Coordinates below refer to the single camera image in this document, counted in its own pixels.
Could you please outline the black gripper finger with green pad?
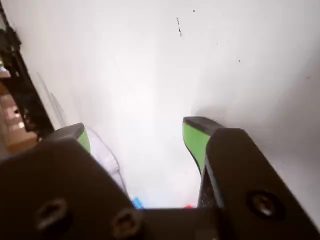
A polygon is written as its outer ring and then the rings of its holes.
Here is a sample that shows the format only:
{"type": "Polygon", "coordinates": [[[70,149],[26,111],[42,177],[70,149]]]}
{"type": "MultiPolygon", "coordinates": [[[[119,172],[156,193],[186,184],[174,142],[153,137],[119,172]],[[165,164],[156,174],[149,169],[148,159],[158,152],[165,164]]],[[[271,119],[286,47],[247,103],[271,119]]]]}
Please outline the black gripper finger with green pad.
{"type": "Polygon", "coordinates": [[[72,136],[53,136],[0,165],[3,240],[143,240],[142,215],[72,136]]]}
{"type": "Polygon", "coordinates": [[[182,135],[201,176],[198,205],[215,206],[220,239],[319,239],[307,213],[245,130],[185,116],[182,135]]]}

